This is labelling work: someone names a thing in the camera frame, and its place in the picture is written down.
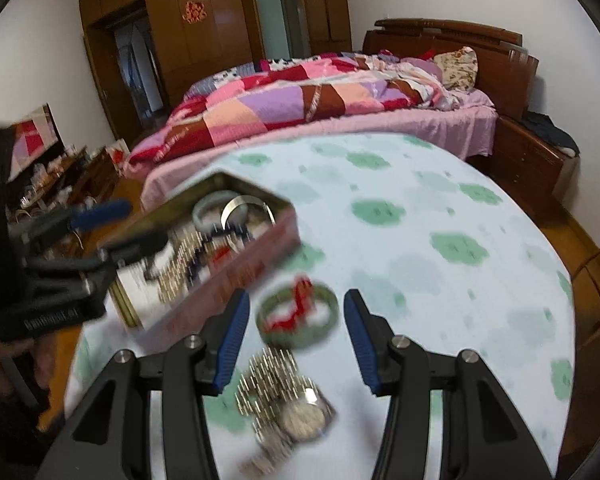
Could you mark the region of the left hand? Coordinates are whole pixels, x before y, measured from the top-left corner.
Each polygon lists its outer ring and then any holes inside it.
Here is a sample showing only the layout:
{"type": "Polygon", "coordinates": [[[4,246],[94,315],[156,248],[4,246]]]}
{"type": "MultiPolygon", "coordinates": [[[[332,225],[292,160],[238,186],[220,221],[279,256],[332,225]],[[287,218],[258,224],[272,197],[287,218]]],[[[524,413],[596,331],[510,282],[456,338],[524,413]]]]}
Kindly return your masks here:
{"type": "Polygon", "coordinates": [[[5,344],[0,341],[0,394],[8,396],[31,378],[46,390],[55,373],[56,336],[5,344]]]}

